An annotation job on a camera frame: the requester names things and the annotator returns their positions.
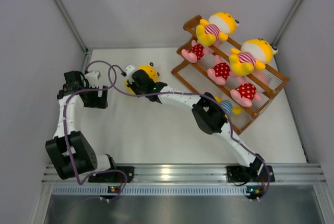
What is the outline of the yellow toy blue stripes shelf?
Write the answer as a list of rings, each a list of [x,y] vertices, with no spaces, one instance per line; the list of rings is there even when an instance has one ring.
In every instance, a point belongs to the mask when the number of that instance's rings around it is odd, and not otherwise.
[[[225,112],[227,113],[227,116],[230,116],[231,114],[239,115],[242,113],[243,109],[241,107],[234,106],[229,100],[222,99],[221,97],[215,96],[215,100],[220,103],[220,105],[223,107]]]

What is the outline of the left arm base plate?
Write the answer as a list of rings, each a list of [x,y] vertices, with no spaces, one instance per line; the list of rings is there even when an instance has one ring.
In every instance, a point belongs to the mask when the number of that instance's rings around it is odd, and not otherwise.
[[[134,178],[135,167],[133,166],[118,166],[119,172],[108,172],[92,175],[89,177],[89,183],[116,183],[121,184],[127,179],[127,183]]]

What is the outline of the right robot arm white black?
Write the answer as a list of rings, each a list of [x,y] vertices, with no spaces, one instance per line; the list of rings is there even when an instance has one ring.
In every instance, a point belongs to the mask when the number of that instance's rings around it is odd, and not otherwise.
[[[151,102],[191,110],[200,130],[208,135],[218,136],[232,149],[248,180],[257,180],[262,175],[264,168],[262,157],[252,152],[234,132],[227,111],[210,93],[178,91],[166,83],[155,82],[142,69],[129,73],[126,80],[126,86],[137,97],[146,97]]]

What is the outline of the yellow toy red stripes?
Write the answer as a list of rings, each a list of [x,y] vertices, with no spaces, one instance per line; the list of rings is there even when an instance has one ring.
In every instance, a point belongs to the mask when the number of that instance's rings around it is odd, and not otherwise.
[[[227,12],[211,15],[208,20],[201,19],[196,27],[196,37],[204,46],[211,46],[217,41],[226,41],[240,21]]]
[[[231,48],[230,67],[238,76],[247,76],[253,71],[264,70],[266,65],[278,53],[278,48],[264,39],[250,39],[241,45],[241,49]]]

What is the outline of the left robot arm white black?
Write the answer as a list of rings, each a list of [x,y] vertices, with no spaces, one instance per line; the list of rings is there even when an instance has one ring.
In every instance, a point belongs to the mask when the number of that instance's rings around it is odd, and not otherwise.
[[[83,108],[106,109],[107,86],[99,86],[99,71],[70,71],[57,94],[59,118],[56,132],[45,143],[46,152],[62,180],[86,172],[100,172],[101,178],[112,182],[118,169],[108,154],[97,155],[80,130]]]

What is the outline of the pink toy red dots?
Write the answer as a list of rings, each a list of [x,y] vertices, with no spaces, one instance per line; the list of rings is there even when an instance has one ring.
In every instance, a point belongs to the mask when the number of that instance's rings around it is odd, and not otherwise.
[[[253,105],[254,100],[263,100],[254,84],[248,82],[244,77],[238,77],[237,81],[240,85],[232,89],[230,95],[240,106],[249,108]]]
[[[231,70],[227,62],[223,61],[219,55],[215,55],[216,65],[207,70],[208,77],[217,85],[223,86],[229,77],[236,78],[237,75]]]

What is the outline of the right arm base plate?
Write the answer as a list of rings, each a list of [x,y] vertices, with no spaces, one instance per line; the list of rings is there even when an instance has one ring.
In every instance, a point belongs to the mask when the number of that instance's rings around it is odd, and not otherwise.
[[[259,171],[244,166],[227,166],[226,171],[230,183],[246,184],[276,181],[272,166],[267,166],[267,169],[262,167]]]

